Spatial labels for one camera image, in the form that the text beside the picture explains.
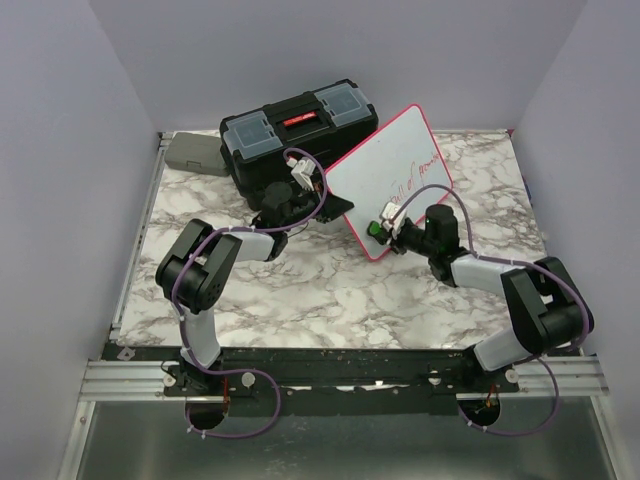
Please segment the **green black whiteboard eraser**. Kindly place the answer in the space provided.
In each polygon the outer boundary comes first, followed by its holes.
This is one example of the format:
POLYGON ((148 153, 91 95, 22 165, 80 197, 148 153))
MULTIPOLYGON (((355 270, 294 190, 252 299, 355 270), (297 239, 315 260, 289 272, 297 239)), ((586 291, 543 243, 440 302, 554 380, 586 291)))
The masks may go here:
POLYGON ((373 238, 379 244, 386 243, 386 231, 376 221, 372 221, 369 223, 367 227, 367 235, 373 238))

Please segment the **pink framed whiteboard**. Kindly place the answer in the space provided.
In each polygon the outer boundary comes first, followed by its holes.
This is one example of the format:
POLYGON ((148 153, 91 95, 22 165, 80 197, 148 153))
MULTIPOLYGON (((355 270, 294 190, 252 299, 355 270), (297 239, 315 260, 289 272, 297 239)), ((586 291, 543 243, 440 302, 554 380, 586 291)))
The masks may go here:
POLYGON ((411 104, 326 170, 329 191, 354 204, 345 215, 364 256, 377 261, 389 252, 367 235, 387 203, 405 204, 429 184, 453 186, 427 118, 411 104))

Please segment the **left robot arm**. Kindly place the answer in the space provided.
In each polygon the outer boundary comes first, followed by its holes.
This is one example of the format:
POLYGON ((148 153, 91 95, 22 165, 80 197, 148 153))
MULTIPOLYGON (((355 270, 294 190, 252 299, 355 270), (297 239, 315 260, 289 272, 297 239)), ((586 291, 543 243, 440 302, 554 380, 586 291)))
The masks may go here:
POLYGON ((222 380, 215 365, 222 353, 214 305, 234 265, 270 262, 288 244, 289 232, 311 220, 331 222, 354 203, 316 183, 310 191, 285 182, 269 185, 257 215, 248 226, 215 228, 192 219, 160 262, 155 282, 171 302, 179 321, 182 363, 187 382, 201 395, 214 393, 222 380))

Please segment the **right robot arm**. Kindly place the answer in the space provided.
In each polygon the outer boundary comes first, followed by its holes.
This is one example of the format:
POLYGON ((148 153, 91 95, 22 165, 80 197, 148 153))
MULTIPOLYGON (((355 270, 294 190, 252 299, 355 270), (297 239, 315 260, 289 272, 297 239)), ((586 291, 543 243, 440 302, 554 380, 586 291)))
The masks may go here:
POLYGON ((471 391, 493 384, 496 370, 575 347, 593 330, 593 315, 558 258, 527 263, 480 257, 460 245, 458 220, 447 205, 428 207, 420 227, 388 203, 367 234, 397 254, 427 258, 431 274, 450 287, 488 292, 506 302, 510 326, 472 346, 472 360, 460 367, 461 382, 471 391))

